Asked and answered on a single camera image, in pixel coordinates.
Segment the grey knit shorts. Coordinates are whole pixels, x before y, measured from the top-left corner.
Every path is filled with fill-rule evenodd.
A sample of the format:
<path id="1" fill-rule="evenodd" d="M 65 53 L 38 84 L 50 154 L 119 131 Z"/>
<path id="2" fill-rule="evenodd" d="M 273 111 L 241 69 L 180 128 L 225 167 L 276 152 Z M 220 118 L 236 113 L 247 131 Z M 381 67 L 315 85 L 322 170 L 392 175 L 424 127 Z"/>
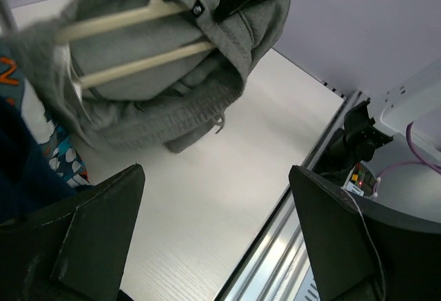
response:
<path id="1" fill-rule="evenodd" d="M 291 4 L 264 0 L 218 21 L 220 0 L 162 0 L 183 11 L 66 45 L 55 40 L 69 26 L 152 1 L 71 0 L 57 17 L 4 36 L 50 112 L 91 147 L 178 153 L 222 129 Z"/>

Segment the white hanger with grey shorts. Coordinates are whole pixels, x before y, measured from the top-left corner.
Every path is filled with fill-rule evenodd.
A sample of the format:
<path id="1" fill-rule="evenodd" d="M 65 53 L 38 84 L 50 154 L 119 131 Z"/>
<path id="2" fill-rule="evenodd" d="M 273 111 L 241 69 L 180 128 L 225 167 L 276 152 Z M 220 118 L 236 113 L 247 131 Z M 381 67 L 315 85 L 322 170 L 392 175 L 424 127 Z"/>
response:
<path id="1" fill-rule="evenodd" d="M 55 35 L 68 51 L 86 96 L 153 98 L 203 61 L 215 45 L 183 4 L 164 0 L 110 2 L 86 12 Z"/>

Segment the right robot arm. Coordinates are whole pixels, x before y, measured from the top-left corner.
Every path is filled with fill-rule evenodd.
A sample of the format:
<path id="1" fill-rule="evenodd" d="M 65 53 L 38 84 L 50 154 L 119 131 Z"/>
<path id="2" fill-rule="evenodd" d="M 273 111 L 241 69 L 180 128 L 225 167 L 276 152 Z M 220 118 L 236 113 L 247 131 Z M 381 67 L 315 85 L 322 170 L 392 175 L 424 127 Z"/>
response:
<path id="1" fill-rule="evenodd" d="M 266 0 L 220 0 L 214 11 L 216 21 L 224 21 L 244 8 Z M 440 107 L 440 62 L 436 61 L 402 85 L 349 108 L 342 127 L 337 129 L 322 151 L 314 169 L 327 180 L 346 176 L 359 162 L 368 162 L 375 151 L 405 133 L 407 144 L 418 163 L 440 172 L 427 162 L 411 140 L 413 122 Z"/>

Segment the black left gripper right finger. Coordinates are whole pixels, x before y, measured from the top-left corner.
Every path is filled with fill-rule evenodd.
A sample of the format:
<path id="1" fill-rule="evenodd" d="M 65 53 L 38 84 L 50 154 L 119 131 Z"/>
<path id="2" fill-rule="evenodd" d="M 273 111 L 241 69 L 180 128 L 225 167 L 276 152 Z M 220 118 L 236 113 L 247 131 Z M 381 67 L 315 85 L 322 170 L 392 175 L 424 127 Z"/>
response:
<path id="1" fill-rule="evenodd" d="M 294 196 L 321 300 L 439 300 L 440 224 L 293 166 Z"/>

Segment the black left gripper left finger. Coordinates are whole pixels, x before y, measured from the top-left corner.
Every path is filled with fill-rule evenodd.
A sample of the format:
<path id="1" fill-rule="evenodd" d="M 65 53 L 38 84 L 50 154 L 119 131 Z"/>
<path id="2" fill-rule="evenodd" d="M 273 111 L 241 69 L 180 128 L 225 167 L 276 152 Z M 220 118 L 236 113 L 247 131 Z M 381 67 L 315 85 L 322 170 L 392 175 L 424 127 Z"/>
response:
<path id="1" fill-rule="evenodd" d="M 134 164 L 1 224 L 1 299 L 130 300 L 121 280 L 144 184 Z"/>

